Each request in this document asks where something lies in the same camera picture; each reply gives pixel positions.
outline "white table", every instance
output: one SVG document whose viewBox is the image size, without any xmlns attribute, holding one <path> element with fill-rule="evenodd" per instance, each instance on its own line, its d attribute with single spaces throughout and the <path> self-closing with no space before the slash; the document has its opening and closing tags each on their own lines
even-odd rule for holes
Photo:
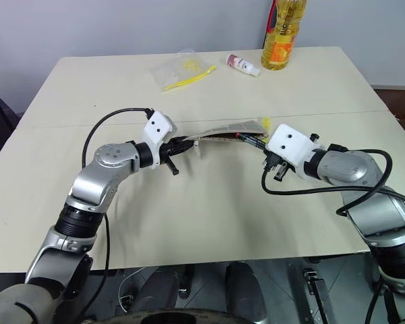
<svg viewBox="0 0 405 324">
<path fill-rule="evenodd" d="M 207 61 L 220 61 L 225 54 L 201 56 Z M 260 51 L 239 54 L 257 62 Z M 91 125 L 107 112 L 123 107 L 151 106 L 166 112 L 176 121 L 178 135 L 242 118 L 271 116 L 273 126 L 287 123 L 305 134 L 316 132 L 325 144 L 384 149 L 394 160 L 387 184 L 405 194 L 405 133 L 341 50 L 296 49 L 285 70 L 263 71 L 260 78 L 219 63 L 217 71 L 204 80 L 160 93 L 142 70 L 167 57 L 170 55 L 76 57 L 58 63 L 0 153 L 0 272 L 28 268 L 48 228 L 56 222 L 79 171 L 82 144 Z M 316 58 L 331 68 L 318 73 L 316 67 L 308 67 Z M 126 73 L 126 61 L 137 66 L 143 86 L 135 75 Z M 304 71 L 300 73 L 295 65 Z M 315 74 L 309 76 L 312 69 Z M 294 83 L 299 86 L 286 86 L 278 80 L 278 73 L 290 83 L 290 74 L 294 73 Z M 117 82 L 105 81 L 113 80 L 114 74 Z M 87 82 L 84 87 L 74 88 L 83 80 Z M 129 95 L 125 80 L 139 92 L 132 90 Z M 307 91 L 312 86 L 321 92 L 323 84 L 330 85 L 331 91 Z M 307 100 L 301 98 L 302 92 Z M 138 113 L 128 113 L 101 126 L 88 157 L 108 142 L 138 141 L 142 123 L 144 119 Z M 255 148 L 243 143 L 202 143 L 201 151 L 200 159 L 192 150 L 173 157 L 180 170 L 176 177 L 166 167 L 144 169 L 121 184 L 109 209 L 111 268 L 367 249 L 352 224 L 335 215 L 342 204 L 339 194 L 270 196 L 260 188 L 264 156 Z M 377 161 L 383 167 L 382 160 Z M 323 185 L 306 183 L 293 174 L 282 183 L 269 182 L 270 188 L 279 190 Z M 105 260 L 103 225 L 98 235 L 90 252 L 93 269 L 102 269 Z"/>
</svg>

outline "black wire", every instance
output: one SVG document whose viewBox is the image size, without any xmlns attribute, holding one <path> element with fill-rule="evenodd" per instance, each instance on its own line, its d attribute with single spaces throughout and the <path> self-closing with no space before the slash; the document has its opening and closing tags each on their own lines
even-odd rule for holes
<svg viewBox="0 0 405 324">
<path fill-rule="evenodd" d="M 124 113 L 127 111 L 143 111 L 147 114 L 147 117 L 149 118 L 149 116 L 151 114 L 153 114 L 153 110 L 149 109 L 149 108 L 125 108 L 125 109 L 119 109 L 116 111 L 113 111 L 112 113 L 109 113 L 108 115 L 102 117 L 101 120 L 99 120 L 92 128 L 92 130 L 90 131 L 90 133 L 88 133 L 87 139 L 84 142 L 84 146 L 82 148 L 82 156 L 81 156 L 81 166 L 84 169 L 86 167 L 86 156 L 87 156 L 87 148 L 88 145 L 90 144 L 90 140 L 93 137 L 93 134 L 96 132 L 96 130 L 99 128 L 99 126 L 108 118 L 117 115 L 119 113 Z M 76 317 L 76 323 L 82 319 L 82 317 L 84 316 L 85 312 L 90 308 L 90 306 L 93 304 L 93 302 L 96 300 L 96 298 L 99 296 L 99 294 L 101 293 L 101 290 L 103 288 L 103 286 L 105 285 L 105 282 L 107 281 L 107 277 L 108 277 L 108 270 L 109 270 L 109 254 L 110 254 L 110 250 L 111 250 L 111 240 L 109 237 L 109 220 L 108 220 L 108 216 L 107 214 L 105 214 L 104 216 L 105 219 L 105 231 L 107 232 L 107 256 L 105 258 L 105 270 L 103 272 L 103 276 L 102 276 L 102 280 L 101 283 L 99 284 L 96 292 L 93 294 L 93 297 L 87 302 L 86 306 L 84 306 L 84 308 L 80 311 L 80 314 Z"/>
<path fill-rule="evenodd" d="M 323 188 L 313 188 L 313 189 L 304 189 L 304 190 L 292 190 L 292 191 L 276 191 L 270 190 L 267 188 L 265 184 L 265 180 L 267 177 L 267 170 L 264 170 L 263 176 L 261 177 L 261 186 L 263 190 L 267 194 L 275 194 L 280 196 L 293 196 L 296 194 L 318 194 L 321 192 L 339 192 L 339 191 L 371 191 L 374 187 L 366 187 L 366 186 L 335 186 L 335 187 L 323 187 Z M 388 196 L 392 196 L 403 200 L 405 202 L 405 196 L 403 194 L 399 194 L 397 192 L 388 190 L 388 189 L 379 189 L 378 193 L 386 194 Z"/>
<path fill-rule="evenodd" d="M 384 185 L 385 185 L 385 182 L 389 178 L 390 173 L 392 172 L 393 161 L 392 161 L 392 157 L 390 157 L 389 153 L 387 153 L 387 152 L 385 152 L 383 150 L 373 150 L 373 149 L 360 150 L 360 151 L 365 152 L 365 153 L 375 153 L 375 154 L 379 154 L 379 155 L 384 156 L 384 158 L 385 158 L 385 170 L 383 172 L 383 175 L 381 176 L 381 179 L 377 182 L 377 184 L 375 184 L 375 186 L 373 187 L 372 190 L 369 190 L 363 196 L 361 196 L 361 197 L 357 198 L 356 200 L 353 200 L 352 202 L 340 207 L 336 211 L 336 214 L 338 214 L 340 216 L 346 216 L 346 211 L 348 209 L 351 209 L 352 207 L 355 207 L 355 206 L 363 203 L 365 200 L 369 199 L 374 194 L 376 194 L 378 192 L 378 190 L 382 189 L 382 187 L 384 187 Z"/>
<path fill-rule="evenodd" d="M 377 282 L 377 286 L 375 287 L 375 291 L 373 292 L 371 303 L 369 304 L 369 307 L 367 309 L 366 319 L 364 320 L 364 324 L 370 324 L 371 323 L 372 313 L 373 313 L 373 310 L 375 308 L 375 304 L 377 303 L 379 293 L 381 292 L 383 284 L 384 284 L 383 278 L 380 277 L 378 282 Z"/>
</svg>

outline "bottle cap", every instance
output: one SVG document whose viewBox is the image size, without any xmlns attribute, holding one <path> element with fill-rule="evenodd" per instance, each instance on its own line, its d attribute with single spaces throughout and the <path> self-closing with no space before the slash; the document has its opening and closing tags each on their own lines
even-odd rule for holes
<svg viewBox="0 0 405 324">
<path fill-rule="evenodd" d="M 251 76 L 259 76 L 261 74 L 261 70 L 259 68 L 257 68 L 257 67 L 254 67 L 254 66 L 252 66 L 250 68 L 249 72 L 250 72 Z"/>
</svg>

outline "floor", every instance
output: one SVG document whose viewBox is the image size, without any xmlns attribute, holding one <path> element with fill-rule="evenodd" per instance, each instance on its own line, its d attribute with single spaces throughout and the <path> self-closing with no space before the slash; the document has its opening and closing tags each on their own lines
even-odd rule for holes
<svg viewBox="0 0 405 324">
<path fill-rule="evenodd" d="M 368 282 L 371 281 L 372 276 L 376 277 L 371 271 L 371 259 L 368 254 L 340 256 L 317 264 L 309 263 L 305 259 L 273 259 L 247 261 L 247 263 L 252 267 L 260 283 L 270 324 L 312 323 L 310 317 L 313 318 L 314 323 L 322 323 L 317 303 L 313 296 L 308 294 L 301 280 L 304 267 L 312 267 L 319 277 L 325 280 L 339 324 L 362 323 L 365 320 L 367 307 L 372 298 Z M 225 311 L 224 275 L 228 264 L 224 262 L 196 265 L 191 294 L 186 300 L 178 298 L 176 307 Z M 129 287 L 140 288 L 155 269 L 155 267 L 143 269 L 127 280 L 121 294 L 125 294 Z M 117 301 L 117 289 L 123 278 L 135 270 L 118 271 L 114 276 L 108 277 L 103 291 L 87 314 L 98 320 L 122 314 L 123 311 Z M 298 274 L 298 279 L 291 280 L 294 274 Z M 9 276 L 11 280 L 24 278 L 15 274 L 9 274 Z M 3 285 L 6 286 L 5 278 L 1 275 L 0 290 L 4 288 Z M 86 289 L 79 298 L 64 304 L 62 311 L 59 310 L 58 313 L 64 318 L 58 316 L 55 322 L 65 323 L 66 316 L 78 311 L 93 295 L 100 279 L 100 275 L 91 275 L 86 283 Z M 382 298 L 378 299 L 372 323 L 387 323 Z"/>
</svg>

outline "cooking oil bottle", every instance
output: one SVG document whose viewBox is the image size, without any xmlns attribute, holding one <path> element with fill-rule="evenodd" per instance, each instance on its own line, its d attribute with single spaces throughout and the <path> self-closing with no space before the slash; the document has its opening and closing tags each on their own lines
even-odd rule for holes
<svg viewBox="0 0 405 324">
<path fill-rule="evenodd" d="M 277 8 L 276 26 L 270 28 L 275 4 Z M 261 64 L 264 68 L 280 70 L 286 66 L 305 7 L 306 0 L 273 0 L 273 7 L 267 24 L 263 56 L 261 56 Z"/>
</svg>

